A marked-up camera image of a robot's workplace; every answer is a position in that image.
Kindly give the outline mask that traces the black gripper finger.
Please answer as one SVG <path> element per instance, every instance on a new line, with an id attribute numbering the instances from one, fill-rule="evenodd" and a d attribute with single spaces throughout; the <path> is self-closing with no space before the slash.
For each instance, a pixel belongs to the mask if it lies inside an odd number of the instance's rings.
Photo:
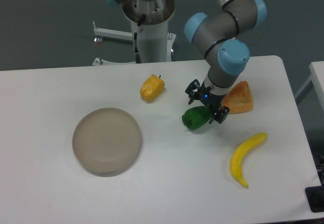
<path id="1" fill-rule="evenodd" d="M 222 104 L 218 105 L 209 105 L 209 110 L 211 113 L 211 119 L 209 120 L 209 124 L 213 121 L 221 124 L 230 112 L 230 108 L 223 106 Z"/>
<path id="2" fill-rule="evenodd" d="M 185 90 L 185 93 L 188 95 L 189 102 L 188 104 L 191 105 L 195 100 L 201 99 L 200 96 L 200 83 L 197 79 L 193 80 Z"/>

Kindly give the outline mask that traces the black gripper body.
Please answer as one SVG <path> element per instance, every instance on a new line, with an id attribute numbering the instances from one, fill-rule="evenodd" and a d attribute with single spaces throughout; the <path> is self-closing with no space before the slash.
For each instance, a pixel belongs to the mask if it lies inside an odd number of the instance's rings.
<path id="1" fill-rule="evenodd" d="M 227 107 L 222 106 L 222 100 L 225 97 L 225 94 L 223 95 L 213 94 L 211 88 L 206 87 L 204 83 L 199 85 L 197 92 L 199 94 L 199 100 L 203 103 L 203 105 L 205 105 L 210 110 L 210 112 L 212 113 L 227 112 Z"/>

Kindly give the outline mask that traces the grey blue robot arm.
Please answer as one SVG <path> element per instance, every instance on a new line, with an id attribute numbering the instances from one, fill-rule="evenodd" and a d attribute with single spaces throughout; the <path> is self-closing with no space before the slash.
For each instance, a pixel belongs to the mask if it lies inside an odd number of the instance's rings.
<path id="1" fill-rule="evenodd" d="M 175 12 L 174 0 L 106 1 L 121 5 L 131 23 L 136 63 L 164 62 L 170 57 L 168 22 Z M 248 47 L 237 36 L 260 25 L 267 16 L 267 8 L 262 0 L 218 2 L 220 14 L 210 17 L 196 13 L 184 25 L 188 41 L 210 65 L 204 81 L 194 80 L 185 92 L 190 102 L 198 100 L 209 110 L 211 121 L 222 123 L 230 109 L 221 102 L 250 58 Z"/>

